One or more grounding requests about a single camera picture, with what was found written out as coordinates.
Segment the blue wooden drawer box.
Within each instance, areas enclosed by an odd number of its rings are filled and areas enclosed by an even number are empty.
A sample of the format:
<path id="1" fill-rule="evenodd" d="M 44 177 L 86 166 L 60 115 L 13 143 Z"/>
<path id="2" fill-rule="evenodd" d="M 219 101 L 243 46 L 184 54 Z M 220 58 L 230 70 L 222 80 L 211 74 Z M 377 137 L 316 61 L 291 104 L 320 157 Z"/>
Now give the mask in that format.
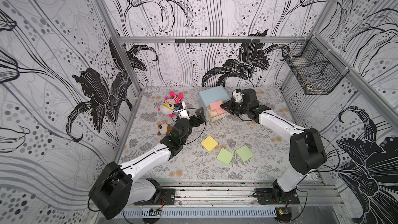
<path id="1" fill-rule="evenodd" d="M 204 116 L 208 121 L 216 121 L 228 116 L 229 113 L 221 108 L 231 98 L 223 86 L 212 87 L 199 92 L 199 106 L 204 109 Z"/>

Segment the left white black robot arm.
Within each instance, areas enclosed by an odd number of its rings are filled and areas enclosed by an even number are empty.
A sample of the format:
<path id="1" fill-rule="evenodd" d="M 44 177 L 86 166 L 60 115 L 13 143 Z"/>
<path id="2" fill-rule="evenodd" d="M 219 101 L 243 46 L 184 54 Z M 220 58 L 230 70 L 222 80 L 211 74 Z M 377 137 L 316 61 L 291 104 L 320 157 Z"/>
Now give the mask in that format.
<path id="1" fill-rule="evenodd" d="M 89 201 L 107 219 L 113 219 L 128 204 L 138 202 L 159 203 L 163 198 L 159 183 L 147 178 L 140 179 L 150 170 L 176 157 L 189 142 L 192 129 L 206 124 L 204 109 L 196 109 L 193 116 L 188 110 L 179 116 L 169 134 L 148 152 L 128 162 L 107 164 L 89 191 Z"/>

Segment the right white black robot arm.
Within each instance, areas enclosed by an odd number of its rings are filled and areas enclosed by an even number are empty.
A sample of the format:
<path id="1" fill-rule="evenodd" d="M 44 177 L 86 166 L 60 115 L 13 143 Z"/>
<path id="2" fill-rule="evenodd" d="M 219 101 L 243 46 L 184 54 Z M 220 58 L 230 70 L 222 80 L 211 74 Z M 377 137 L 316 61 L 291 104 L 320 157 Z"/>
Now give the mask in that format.
<path id="1" fill-rule="evenodd" d="M 271 196 L 274 201 L 292 200 L 304 178 L 327 161 L 321 136 L 316 129 L 296 125 L 261 105 L 254 89 L 234 90 L 232 98 L 220 107 L 231 115 L 247 115 L 250 120 L 273 130 L 289 142 L 290 165 L 273 182 Z"/>

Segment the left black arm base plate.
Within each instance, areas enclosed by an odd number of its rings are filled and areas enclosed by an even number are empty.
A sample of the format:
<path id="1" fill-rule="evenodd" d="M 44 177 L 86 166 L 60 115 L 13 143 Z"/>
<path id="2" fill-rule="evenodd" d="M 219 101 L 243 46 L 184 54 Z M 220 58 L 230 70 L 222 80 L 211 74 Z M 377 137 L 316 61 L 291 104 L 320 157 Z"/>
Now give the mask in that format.
<path id="1" fill-rule="evenodd" d="M 134 203 L 134 205 L 153 205 L 153 206 L 171 206 L 175 204 L 176 189 L 175 188 L 163 188 L 160 192 L 155 193 L 155 195 L 148 201 L 139 201 Z"/>

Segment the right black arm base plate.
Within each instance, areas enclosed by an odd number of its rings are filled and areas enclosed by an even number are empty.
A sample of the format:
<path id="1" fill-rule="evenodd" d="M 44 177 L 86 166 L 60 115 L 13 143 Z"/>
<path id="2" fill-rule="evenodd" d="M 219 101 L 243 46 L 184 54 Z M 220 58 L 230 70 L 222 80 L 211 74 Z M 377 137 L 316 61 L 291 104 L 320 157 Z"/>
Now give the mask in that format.
<path id="1" fill-rule="evenodd" d="M 300 204 L 299 197 L 296 190 L 290 192 L 283 192 L 277 188 L 256 188 L 252 194 L 259 204 L 284 204 L 284 205 L 296 205 Z"/>

